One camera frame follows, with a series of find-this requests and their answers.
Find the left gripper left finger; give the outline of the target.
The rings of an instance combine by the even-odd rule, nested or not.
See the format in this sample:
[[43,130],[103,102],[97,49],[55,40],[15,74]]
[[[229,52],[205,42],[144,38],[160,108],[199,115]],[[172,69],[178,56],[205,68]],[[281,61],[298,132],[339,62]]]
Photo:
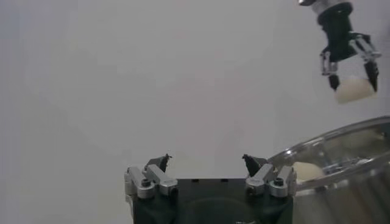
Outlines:
[[151,199],[157,193],[170,199],[175,199],[179,193],[179,182],[166,174],[169,154],[150,159],[140,169],[130,166],[124,173],[125,195],[130,200],[132,197]]

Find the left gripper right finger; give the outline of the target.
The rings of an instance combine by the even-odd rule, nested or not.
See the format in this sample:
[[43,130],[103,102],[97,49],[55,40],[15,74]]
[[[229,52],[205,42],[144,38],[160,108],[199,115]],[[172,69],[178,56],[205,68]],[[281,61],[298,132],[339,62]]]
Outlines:
[[244,154],[248,176],[245,179],[247,195],[268,193],[275,198],[293,197],[296,193],[297,175],[292,166],[276,168],[265,158]]

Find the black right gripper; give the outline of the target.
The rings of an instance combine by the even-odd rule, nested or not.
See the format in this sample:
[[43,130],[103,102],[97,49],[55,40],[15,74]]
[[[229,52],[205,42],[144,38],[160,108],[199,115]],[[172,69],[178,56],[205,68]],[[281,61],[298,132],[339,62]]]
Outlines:
[[328,7],[318,15],[318,24],[325,32],[328,44],[320,53],[321,74],[326,77],[330,88],[334,91],[340,84],[337,75],[339,61],[356,54],[364,63],[367,80],[374,92],[378,91],[379,70],[377,58],[381,52],[371,43],[371,36],[353,32],[349,15],[353,11],[351,2],[340,2]]

